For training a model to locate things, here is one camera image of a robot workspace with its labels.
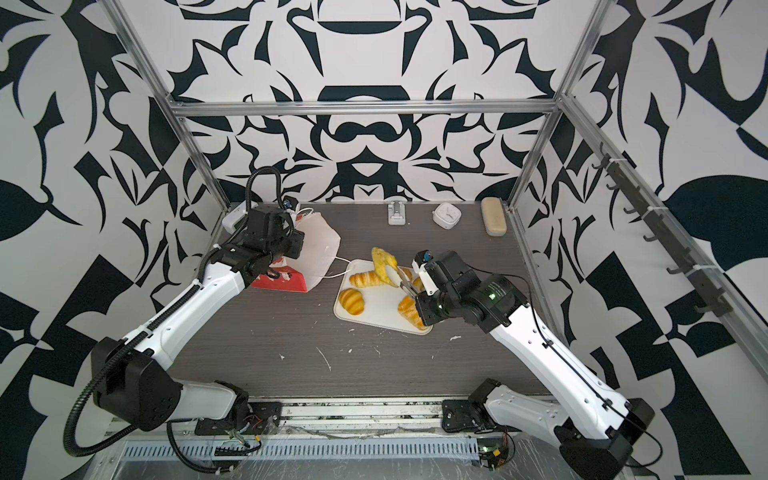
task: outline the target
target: white clip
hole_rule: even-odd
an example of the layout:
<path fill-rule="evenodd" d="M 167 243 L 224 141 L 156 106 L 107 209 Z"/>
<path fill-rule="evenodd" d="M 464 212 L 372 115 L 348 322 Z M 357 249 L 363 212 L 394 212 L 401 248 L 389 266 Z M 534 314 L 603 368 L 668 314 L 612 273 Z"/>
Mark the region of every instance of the white clip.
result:
<path fill-rule="evenodd" d="M 650 212 L 654 210 L 669 210 L 667 207 L 652 207 L 651 205 L 648 205 L 648 207 L 645 209 L 645 213 L 640 215 L 640 218 L 642 220 L 645 220 L 645 216 L 648 215 Z"/>
<path fill-rule="evenodd" d="M 154 335 L 154 332 L 152 330 L 148 329 L 147 325 L 148 325 L 148 323 L 145 323 L 144 325 L 139 327 L 141 329 L 141 332 L 144 332 L 144 333 L 147 334 L 147 336 L 145 338 L 149 338 L 150 336 Z"/>

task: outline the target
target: wire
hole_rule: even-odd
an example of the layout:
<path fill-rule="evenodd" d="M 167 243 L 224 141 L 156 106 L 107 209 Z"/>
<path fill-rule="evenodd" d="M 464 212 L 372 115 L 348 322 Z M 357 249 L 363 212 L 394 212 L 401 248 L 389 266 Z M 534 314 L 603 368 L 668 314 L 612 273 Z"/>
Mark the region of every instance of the wire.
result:
<path fill-rule="evenodd" d="M 280 172 L 275 167 L 261 167 L 258 170 L 254 171 L 250 177 L 248 177 L 248 181 L 246 182 L 246 205 L 245 205 L 245 216 L 240 221 L 239 226 L 235 231 L 230 235 L 229 239 L 227 239 L 224 243 L 231 243 L 235 238 L 237 238 L 238 235 L 245 229 L 247 223 L 248 223 L 248 216 L 250 215 L 250 204 L 251 204 L 251 187 L 253 186 L 253 180 L 261 174 L 270 173 L 274 174 L 276 178 L 276 190 L 277 190 L 277 200 L 280 205 L 280 208 L 285 210 L 285 206 L 283 205 L 283 189 L 281 184 L 281 178 L 280 178 Z M 288 219 L 288 224 L 290 225 L 290 232 L 289 235 L 293 233 L 293 221 Z M 157 316 L 156 319 L 154 319 L 152 322 L 150 322 L 147 325 L 147 330 L 154 331 L 156 330 L 169 316 L 171 316 L 173 313 L 175 313 L 181 306 L 183 306 L 186 302 L 189 301 L 190 298 L 194 296 L 195 293 L 197 293 L 198 290 L 200 290 L 201 285 L 203 284 L 204 278 L 205 278 L 205 267 L 208 265 L 208 262 L 210 261 L 210 258 L 218 251 L 218 248 L 211 249 L 208 253 L 203 255 L 203 258 L 200 260 L 200 266 L 197 268 L 197 280 L 199 283 L 193 284 L 189 290 L 175 303 L 170 305 L 168 308 L 163 310 L 163 312 Z M 107 378 L 117 367 L 119 367 L 120 363 L 123 361 L 123 359 L 128 355 L 128 353 L 132 352 L 133 349 L 141 343 L 142 340 L 148 337 L 148 334 L 146 331 L 139 332 L 138 335 L 136 335 L 133 339 L 131 339 L 128 343 L 123 345 L 122 348 L 120 348 L 102 367 L 101 369 L 91 377 L 91 381 L 88 382 L 88 384 L 83 388 L 83 391 L 80 393 L 80 395 L 77 397 L 77 399 L 74 401 L 74 404 L 72 405 L 72 408 L 69 412 L 69 415 L 67 416 L 67 421 L 64 425 L 64 432 L 62 435 L 62 444 L 64 446 L 64 450 L 73 457 L 84 457 L 87 455 L 93 455 L 96 452 L 99 452 L 103 449 L 106 449 L 108 446 L 113 445 L 118 440 L 122 439 L 129 433 L 136 430 L 138 427 L 136 425 L 129 425 L 122 429 L 121 431 L 113 434 L 108 439 L 102 440 L 99 443 L 96 443 L 94 445 L 89 445 L 87 447 L 81 447 L 78 445 L 77 439 L 75 438 L 75 432 L 77 431 L 78 422 L 80 420 L 80 415 L 83 412 L 83 409 L 85 408 L 85 404 L 88 402 L 88 399 L 91 398 L 96 388 L 99 386 L 101 382 L 104 381 L 104 379 Z M 169 433 L 169 439 L 172 438 L 172 433 Z"/>
<path fill-rule="evenodd" d="M 176 422 L 188 422 L 188 421 L 189 421 L 189 419 L 172 420 L 172 421 L 167 422 L 165 424 L 165 432 L 168 434 L 168 443 L 170 443 L 170 449 L 174 451 L 174 453 L 179 458 L 181 463 L 185 464 L 189 468 L 192 468 L 195 472 L 220 474 L 221 473 L 221 467 L 207 467 L 205 465 L 198 465 L 197 463 L 192 462 L 184 454 L 184 452 L 182 452 L 181 449 L 179 448 L 179 445 L 176 443 L 176 439 L 174 438 L 174 427 L 173 427 L 173 424 L 176 423 Z"/>
<path fill-rule="evenodd" d="M 509 437 L 509 441 L 512 442 L 512 455 L 506 459 L 505 463 L 511 462 L 518 453 L 518 446 L 515 444 L 515 439 L 512 438 L 512 435 L 509 435 L 507 429 L 504 429 L 504 445 L 507 445 L 507 437 Z"/>
<path fill-rule="evenodd" d="M 301 213 L 302 213 L 304 210 L 309 210 L 309 211 L 310 211 L 310 212 L 309 212 L 308 214 L 306 214 L 306 215 L 311 215 L 311 214 L 314 214 L 314 213 L 315 213 L 315 209 L 314 209 L 314 208 L 312 208 L 312 207 L 304 207 L 304 208 L 302 208 L 302 209 L 300 209 L 299 211 L 297 211 L 297 212 L 296 212 L 296 218 L 298 218 L 298 217 L 299 217 L 299 215 L 300 215 L 300 214 L 301 214 Z"/>
<path fill-rule="evenodd" d="M 583 377 L 583 376 L 582 376 L 582 375 L 579 373 L 579 371 L 578 371 L 578 370 L 576 370 L 576 368 L 575 368 L 575 367 L 574 367 L 574 366 L 573 366 L 573 365 L 572 365 L 572 364 L 571 364 L 569 361 L 567 361 L 567 360 L 565 359 L 565 357 L 563 357 L 563 356 L 560 354 L 560 352 L 559 352 L 559 351 L 557 351 L 557 349 L 554 347 L 554 345 L 551 345 L 551 344 L 550 344 L 550 341 L 551 341 L 551 340 L 550 340 L 550 339 L 548 339 L 547 337 L 545 337 L 545 336 L 544 336 L 544 333 L 542 333 L 542 332 L 541 332 L 541 327 L 540 327 L 540 326 L 539 326 L 539 324 L 538 324 L 538 319 L 536 318 L 536 313 L 535 313 L 535 312 L 534 312 L 534 310 L 533 310 L 533 296 L 532 296 L 532 289 L 531 289 L 531 284 L 528 282 L 528 280 L 527 280 L 527 279 L 525 279 L 523 276 L 519 276 L 519 275 L 513 275 L 513 274 L 511 274 L 511 273 L 496 273 L 496 272 L 488 272 L 487 270 L 481 270 L 481 269 L 479 269 L 479 268 L 474 268 L 474 267 L 473 267 L 472 265 L 470 265 L 469 263 L 467 263 L 467 266 L 468 266 L 469 268 L 473 269 L 473 270 L 477 270 L 478 272 L 483 272 L 483 273 L 490 273 L 491 275 L 511 276 L 511 277 L 514 277 L 514 278 L 519 278 L 520 280 L 522 280 L 523 282 L 525 282 L 525 285 L 526 285 L 526 287 L 528 288 L 528 302 L 531 304 L 531 315 L 533 316 L 533 321 L 534 321 L 534 324 L 536 325 L 536 330 L 538 331 L 538 335 L 541 337 L 541 339 L 542 339 L 542 340 L 544 340 L 544 343 L 545 343 L 545 345 L 547 345 L 549 348 L 551 348 L 551 349 L 552 349 L 552 351 L 553 351 L 553 352 L 554 352 L 554 353 L 555 353 L 555 354 L 556 354 L 558 357 L 560 357 L 560 360 L 562 360 L 562 361 L 565 363 L 565 365 L 567 365 L 567 366 L 568 366 L 568 368 L 570 368 L 571 370 L 573 370 L 573 373 L 575 373 L 575 374 L 576 374 L 576 376 L 577 376 L 579 379 L 581 379 L 581 381 L 582 381 L 582 382 L 584 382 L 584 384 L 585 384 L 585 385 L 586 385 L 586 386 L 587 386 L 587 387 L 588 387 L 588 388 L 589 388 L 589 389 L 592 391 L 592 393 L 594 393 L 594 395 L 595 395 L 595 396 L 597 396 L 597 398 L 598 398 L 598 399 L 599 399 L 601 402 L 603 402 L 603 405 L 604 405 L 604 406 L 607 406 L 609 409 L 613 410 L 613 412 L 614 412 L 616 415 L 619 415 L 619 416 L 620 416 L 622 419 L 624 419 L 624 420 L 626 420 L 627 422 L 629 422 L 629 423 L 630 423 L 630 424 L 631 424 L 633 427 L 635 427 L 636 429 L 640 430 L 640 431 L 641 431 L 642 433 L 644 433 L 645 435 L 648 435 L 648 436 L 649 436 L 649 437 L 650 437 L 650 438 L 651 438 L 651 439 L 652 439 L 654 442 L 656 442 L 656 445 L 659 445 L 659 455 L 658 455 L 658 456 L 657 456 L 657 457 L 656 457 L 656 458 L 655 458 L 653 461 L 651 461 L 651 462 L 648 462 L 648 463 L 644 463 L 644 464 L 640 464 L 640 463 L 638 463 L 637 465 L 630 465 L 630 467 L 632 467 L 632 468 L 644 468 L 644 467 L 650 467 L 651 465 L 656 465 L 656 464 L 659 462 L 659 460 L 661 460 L 661 457 L 662 457 L 662 456 L 664 456 L 664 447 L 661 445 L 661 442 L 659 442 L 659 440 L 658 440 L 656 437 L 654 437 L 653 435 L 651 435 L 651 433 L 650 433 L 650 432 L 648 432 L 648 430 L 647 430 L 647 429 L 644 429 L 643 427 L 639 426 L 637 423 L 635 423 L 635 422 L 633 422 L 632 420 L 630 420 L 630 419 L 629 419 L 629 418 L 628 418 L 626 415 L 624 415 L 624 414 L 622 414 L 621 412 L 619 412 L 618 410 L 616 410 L 616 409 L 614 408 L 614 406 L 613 406 L 612 402 L 610 402 L 610 401 L 606 400 L 606 399 L 605 399 L 605 398 L 604 398 L 604 397 L 603 397 L 603 396 L 602 396 L 602 395 L 601 395 L 601 394 L 600 394 L 600 393 L 599 393 L 597 390 L 595 390 L 595 389 L 594 389 L 594 387 L 593 387 L 592 385 L 590 385 L 590 383 L 589 383 L 589 382 L 588 382 L 588 381 L 587 381 L 587 380 L 586 380 L 586 379 L 585 379 L 585 378 L 584 378 L 584 377 Z"/>
<path fill-rule="evenodd" d="M 352 262 L 351 260 L 347 260 L 346 258 L 342 258 L 342 257 L 334 257 L 333 259 L 334 260 L 341 260 L 341 261 L 347 262 L 347 264 Z M 352 271 L 352 269 L 348 268 L 348 269 L 344 270 L 341 273 L 337 273 L 336 275 L 321 276 L 320 278 L 336 278 L 338 276 L 344 275 L 345 273 L 347 273 L 349 271 Z"/>

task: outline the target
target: gray table surface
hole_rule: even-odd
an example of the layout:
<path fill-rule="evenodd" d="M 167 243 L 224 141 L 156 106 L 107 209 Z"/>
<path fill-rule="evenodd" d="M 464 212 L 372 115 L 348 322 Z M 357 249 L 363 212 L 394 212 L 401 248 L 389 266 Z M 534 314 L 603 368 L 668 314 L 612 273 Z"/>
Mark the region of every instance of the gray table surface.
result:
<path fill-rule="evenodd" d="M 455 250 L 478 268 L 527 276 L 515 238 L 489 237 L 479 204 L 459 204 L 462 218 L 451 230 L 432 221 L 431 204 L 407 205 L 402 227 L 387 224 L 381 204 L 313 207 L 341 236 L 339 257 L 370 260 L 371 248 L 381 247 L 410 264 L 420 250 Z M 329 274 L 345 265 L 337 260 Z M 272 397 L 468 395 L 488 377 L 520 393 L 547 393 L 520 360 L 461 319 L 424 336 L 337 319 L 340 284 L 341 277 L 325 279 L 308 293 L 247 288 L 197 332 L 171 375 Z"/>

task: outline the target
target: black mounting plate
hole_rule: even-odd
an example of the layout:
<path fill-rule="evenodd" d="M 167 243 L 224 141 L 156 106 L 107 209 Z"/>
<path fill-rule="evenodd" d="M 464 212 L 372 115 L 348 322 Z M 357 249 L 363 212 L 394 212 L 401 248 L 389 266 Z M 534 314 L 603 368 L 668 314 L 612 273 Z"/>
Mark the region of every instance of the black mounting plate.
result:
<path fill-rule="evenodd" d="M 492 432 L 498 428 L 482 407 L 471 400 L 442 401 L 442 429 L 448 433 L 462 431 Z"/>
<path fill-rule="evenodd" d="M 248 432 L 251 435 L 262 435 L 270 425 L 278 425 L 283 404 L 280 402 L 248 402 L 251 413 L 248 421 L 251 427 Z"/>

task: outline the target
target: cable tie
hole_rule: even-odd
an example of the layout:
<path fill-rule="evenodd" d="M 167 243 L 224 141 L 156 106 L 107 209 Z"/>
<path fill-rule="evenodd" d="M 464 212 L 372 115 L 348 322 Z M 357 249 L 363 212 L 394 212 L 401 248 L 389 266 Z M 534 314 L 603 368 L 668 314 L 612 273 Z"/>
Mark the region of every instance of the cable tie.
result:
<path fill-rule="evenodd" d="M 139 329 L 141 329 L 141 332 L 146 333 L 147 337 L 149 337 L 151 335 L 154 335 L 154 332 L 152 330 L 148 329 L 147 325 L 148 325 L 148 323 L 145 323 L 144 325 L 140 326 Z"/>

